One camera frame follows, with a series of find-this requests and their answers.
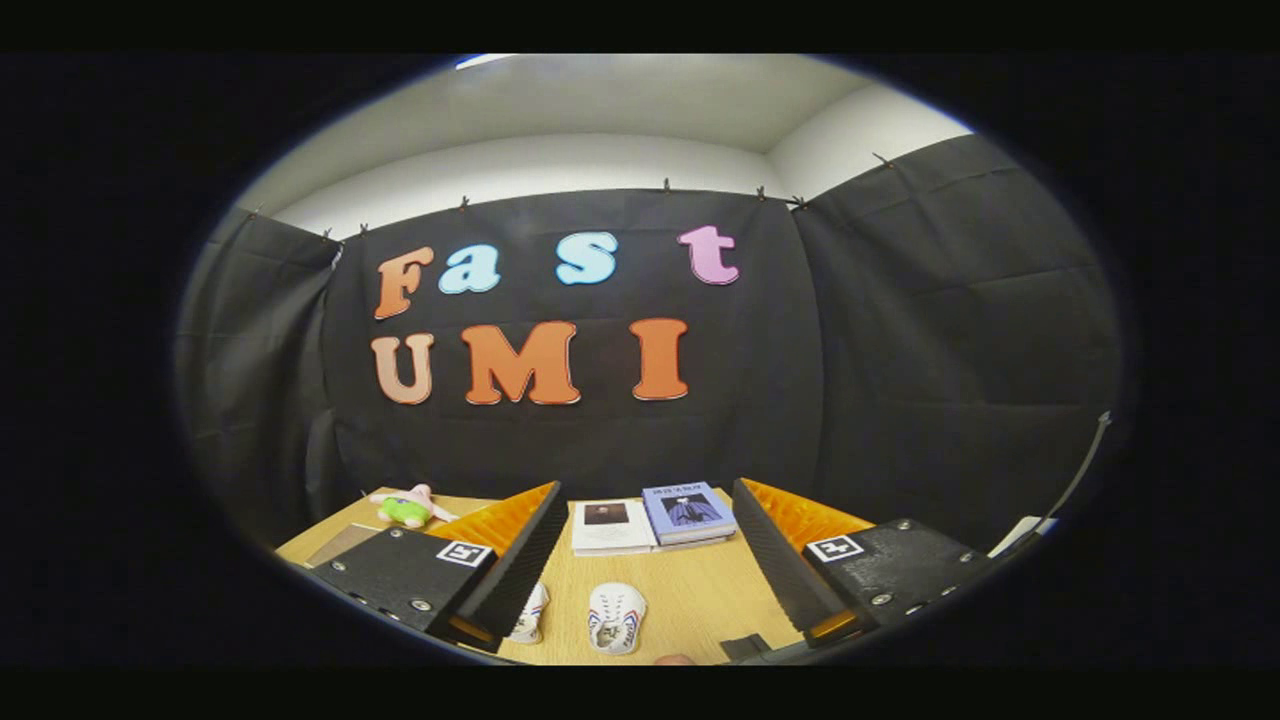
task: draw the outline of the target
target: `cable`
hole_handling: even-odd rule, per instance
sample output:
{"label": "cable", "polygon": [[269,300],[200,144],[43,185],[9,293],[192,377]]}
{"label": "cable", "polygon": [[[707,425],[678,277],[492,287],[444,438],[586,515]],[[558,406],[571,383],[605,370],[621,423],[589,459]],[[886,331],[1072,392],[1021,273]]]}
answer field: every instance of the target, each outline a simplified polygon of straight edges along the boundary
{"label": "cable", "polygon": [[1093,464],[1093,455],[1098,451],[1098,445],[1102,443],[1102,434],[1106,433],[1107,425],[1110,424],[1111,424],[1111,411],[1107,410],[1106,413],[1098,416],[1098,429],[1097,432],[1093,433],[1093,445],[1089,446],[1089,452],[1084,456],[1084,462],[1080,464],[1080,469],[1075,473],[1075,479],[1073,479],[1071,484],[1066,487],[1066,492],[1064,492],[1062,496],[1057,498],[1057,502],[1055,502],[1053,507],[1051,507],[1050,511],[1046,512],[1043,518],[1041,518],[1039,523],[1036,523],[1034,528],[1023,533],[1023,536],[1016,541],[1014,541],[1014,543],[1009,546],[1009,550],[1006,550],[1001,555],[1011,555],[1023,546],[1025,546],[1028,542],[1032,541],[1032,538],[1037,536],[1037,533],[1039,533],[1039,529],[1044,525],[1044,523],[1047,523],[1053,516],[1055,512],[1062,509],[1062,505],[1066,502],[1066,498],[1071,497],[1071,493],[1075,492],[1075,486],[1080,484],[1080,478],[1084,477],[1084,474],[1089,470],[1089,465]]}

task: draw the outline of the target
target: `pink plush toy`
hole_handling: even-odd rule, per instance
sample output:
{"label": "pink plush toy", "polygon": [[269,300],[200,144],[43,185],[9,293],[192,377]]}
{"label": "pink plush toy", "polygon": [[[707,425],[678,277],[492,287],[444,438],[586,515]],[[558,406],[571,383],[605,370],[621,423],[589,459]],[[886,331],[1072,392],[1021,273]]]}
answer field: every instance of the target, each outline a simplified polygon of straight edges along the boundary
{"label": "pink plush toy", "polygon": [[369,502],[381,503],[378,519],[384,523],[403,523],[408,528],[421,528],[433,516],[452,523],[458,516],[431,502],[429,486],[413,486],[410,491],[380,492],[369,496]]}

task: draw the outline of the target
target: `white shoe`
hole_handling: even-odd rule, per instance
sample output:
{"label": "white shoe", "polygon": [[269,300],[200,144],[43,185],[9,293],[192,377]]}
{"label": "white shoe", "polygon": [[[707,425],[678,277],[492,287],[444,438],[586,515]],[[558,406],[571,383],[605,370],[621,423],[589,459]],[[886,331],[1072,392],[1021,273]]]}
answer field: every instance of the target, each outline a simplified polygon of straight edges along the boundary
{"label": "white shoe", "polygon": [[605,655],[627,655],[636,648],[645,614],[640,591],[623,583],[604,583],[591,591],[586,635]]}
{"label": "white shoe", "polygon": [[547,585],[541,583],[534,585],[534,592],[529,593],[525,609],[520,611],[520,619],[516,620],[516,626],[512,628],[507,639],[521,644],[543,642],[543,633],[538,629],[538,620],[541,619],[543,607],[545,607],[550,600],[550,596],[547,593]]}

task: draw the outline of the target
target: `black curtain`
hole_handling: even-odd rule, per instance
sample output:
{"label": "black curtain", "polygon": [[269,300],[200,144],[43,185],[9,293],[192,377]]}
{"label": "black curtain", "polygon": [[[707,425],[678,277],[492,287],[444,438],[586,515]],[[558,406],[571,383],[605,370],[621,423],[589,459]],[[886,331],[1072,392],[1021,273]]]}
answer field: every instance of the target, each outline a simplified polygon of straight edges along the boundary
{"label": "black curtain", "polygon": [[[740,275],[708,284],[676,238],[732,237]],[[616,269],[564,284],[557,243],[616,237]],[[989,548],[1066,488],[1121,382],[1116,309],[1062,206],[989,142],[892,160],[788,211],[721,192],[521,197],[343,243],[236,213],[195,272],[178,342],[196,460],[256,538],[278,544],[379,486],[570,498],[740,475],[872,521],[913,516]],[[436,283],[457,250],[499,252],[484,292]],[[378,266],[430,246],[408,310],[378,320]],[[677,318],[689,395],[645,402],[632,322]],[[476,406],[461,332],[518,351],[576,325],[571,406]],[[385,397],[371,341],[431,333],[431,396]]]}
{"label": "black curtain", "polygon": [[991,548],[1066,489],[1121,380],[1080,228],[978,136],[794,213],[826,368],[817,498]]}
{"label": "black curtain", "polygon": [[178,401],[211,495],[278,546],[351,496],[320,357],[340,245],[230,213],[197,256],[175,341]]}
{"label": "black curtain", "polygon": [[[735,241],[723,263],[739,270],[708,284],[677,238],[714,225]],[[563,284],[559,241],[579,232],[616,237],[613,274]],[[497,286],[444,293],[438,281],[456,251],[499,251]],[[381,263],[430,246],[410,307],[374,318]],[[366,491],[419,482],[445,495],[506,497],[550,480],[570,498],[626,497],[650,486],[739,475],[812,492],[822,419],[822,354],[813,287],[783,202],[721,192],[600,191],[521,197],[379,227],[347,241],[326,297],[323,357],[347,468]],[[628,327],[675,318],[689,395],[641,401],[640,347]],[[538,323],[576,325],[570,342],[573,405],[526,396],[476,406],[471,350],[461,333],[497,325],[520,351]],[[431,333],[433,389],[416,405],[379,388],[370,343],[396,337],[412,383],[413,333]]]}

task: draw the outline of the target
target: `white wall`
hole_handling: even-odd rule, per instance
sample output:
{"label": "white wall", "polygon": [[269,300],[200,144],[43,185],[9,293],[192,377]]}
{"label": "white wall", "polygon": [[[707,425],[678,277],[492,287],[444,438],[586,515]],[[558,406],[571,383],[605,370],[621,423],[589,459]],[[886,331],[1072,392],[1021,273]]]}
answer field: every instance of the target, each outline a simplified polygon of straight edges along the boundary
{"label": "white wall", "polygon": [[970,131],[881,85],[854,91],[767,155],[719,145],[625,135],[548,135],[451,147],[347,178],[280,210],[283,223],[347,238],[471,204],[579,190],[718,190],[812,199],[879,164]]}
{"label": "white wall", "polygon": [[783,195],[763,155],[684,140],[621,135],[516,137],[407,158],[329,186],[271,217],[346,238],[370,228],[525,195],[577,190],[719,190]]}
{"label": "white wall", "polygon": [[973,131],[883,85],[855,90],[782,138],[768,154],[790,193],[812,199],[892,160]]}

